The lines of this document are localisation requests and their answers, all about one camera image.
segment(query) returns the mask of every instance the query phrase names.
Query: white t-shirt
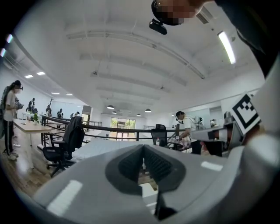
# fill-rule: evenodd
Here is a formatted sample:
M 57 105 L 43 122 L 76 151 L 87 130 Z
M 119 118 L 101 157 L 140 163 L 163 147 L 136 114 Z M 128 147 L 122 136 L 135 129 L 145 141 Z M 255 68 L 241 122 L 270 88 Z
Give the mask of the white t-shirt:
M 16 94 L 13 93 L 12 90 L 10 90 L 8 92 L 8 95 L 7 95 L 6 107 L 5 108 L 7 108 L 7 105 L 9 105 L 10 107 L 14 107 L 15 106 L 15 101 L 16 101 Z M 13 121 L 15 112 L 16 112 L 16 109 L 5 110 L 5 112 L 4 112 L 4 120 L 5 121 Z
M 185 129 L 190 128 L 190 132 L 196 131 L 196 121 L 193 117 L 186 115 L 184 117 L 183 122 L 184 122 Z M 197 141 L 197 139 L 191 138 L 191 142 L 195 142 L 195 141 Z

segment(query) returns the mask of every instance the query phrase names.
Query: office chair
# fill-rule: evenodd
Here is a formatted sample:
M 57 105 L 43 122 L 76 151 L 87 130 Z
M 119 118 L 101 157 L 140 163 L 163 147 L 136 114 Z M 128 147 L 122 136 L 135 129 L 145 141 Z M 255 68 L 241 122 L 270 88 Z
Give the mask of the office chair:
M 156 145 L 157 139 L 159 138 L 159 146 L 168 148 L 167 132 L 166 127 L 164 125 L 157 124 L 156 128 L 152 129 L 150 133 L 152 135 L 154 145 Z
M 81 143 L 84 139 L 84 131 L 81 126 L 81 117 L 77 117 L 71 120 L 71 122 L 74 122 L 76 119 L 80 120 L 80 125 L 75 129 L 72 129 L 71 124 L 69 123 L 62 141 L 53 140 L 53 136 L 55 136 L 55 134 L 48 133 L 49 145 L 51 146 L 44 147 L 43 153 L 48 161 L 54 162 L 54 164 L 48 164 L 47 169 L 49 169 L 49 167 L 56 167 L 56 169 L 50 175 L 51 177 L 60 169 L 65 170 L 65 167 L 69 167 L 74 164 L 74 162 L 69 161 L 72 159 L 72 152 L 74 152 L 76 148 L 81 147 Z

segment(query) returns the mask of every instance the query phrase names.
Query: fluorescent light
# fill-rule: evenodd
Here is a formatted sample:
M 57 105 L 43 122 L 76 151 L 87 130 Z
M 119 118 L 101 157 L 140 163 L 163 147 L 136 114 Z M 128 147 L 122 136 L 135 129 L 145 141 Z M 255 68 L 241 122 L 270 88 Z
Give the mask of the fluorescent light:
M 7 37 L 7 42 L 10 43 L 13 39 L 13 36 L 12 34 L 9 34 L 8 37 Z
M 33 77 L 33 75 L 27 75 L 27 76 L 25 76 L 25 78 L 27 78 L 27 79 L 32 78 L 32 77 Z
M 1 56 L 1 57 L 4 57 L 5 53 L 6 53 L 6 49 L 5 49 L 5 48 L 2 48 L 1 53 L 0 53 L 0 56 Z
M 113 110 L 113 109 L 115 109 L 114 107 L 113 107 L 113 105 L 108 105 L 108 107 L 107 107 L 108 109 L 110 109 L 110 110 Z
M 230 44 L 230 42 L 228 40 L 228 37 L 227 37 L 226 33 L 224 31 L 222 31 L 221 33 L 218 34 L 218 37 L 222 41 L 222 43 L 224 45 L 224 48 L 227 51 L 227 55 L 229 57 L 229 60 L 230 60 L 231 64 L 234 64 L 236 62 L 235 55 L 233 53 L 231 44 Z

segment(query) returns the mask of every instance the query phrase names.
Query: potted plant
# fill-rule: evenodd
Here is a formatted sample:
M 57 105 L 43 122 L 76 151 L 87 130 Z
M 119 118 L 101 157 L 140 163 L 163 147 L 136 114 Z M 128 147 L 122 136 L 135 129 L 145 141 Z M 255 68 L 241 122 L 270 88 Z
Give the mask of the potted plant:
M 34 114 L 34 117 L 33 117 L 33 120 L 34 120 L 34 125 L 37 125 L 38 124 L 38 115 L 37 113 Z

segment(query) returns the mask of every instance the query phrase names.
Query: wooden floor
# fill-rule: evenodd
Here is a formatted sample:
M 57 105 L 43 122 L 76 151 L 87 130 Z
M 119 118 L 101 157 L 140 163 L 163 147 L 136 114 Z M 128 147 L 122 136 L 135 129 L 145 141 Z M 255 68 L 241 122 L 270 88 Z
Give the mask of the wooden floor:
M 16 161 L 10 161 L 7 159 L 6 153 L 2 153 L 5 149 L 4 138 L 0 140 L 0 160 L 1 164 L 10 179 L 15 189 L 21 190 L 29 196 L 33 196 L 34 193 L 47 181 L 49 181 L 50 174 L 55 168 L 47 170 L 43 152 L 37 149 L 37 145 L 41 144 L 41 134 L 32 134 L 32 161 L 34 169 L 29 168 L 27 155 L 25 152 L 26 147 L 30 147 L 29 135 L 20 131 L 18 128 L 14 129 L 17 139 L 13 139 L 13 143 L 21 145 L 20 148 L 15 148 L 19 157 Z M 157 185 L 149 177 L 149 174 L 140 174 L 139 184 L 150 183 L 154 189 Z

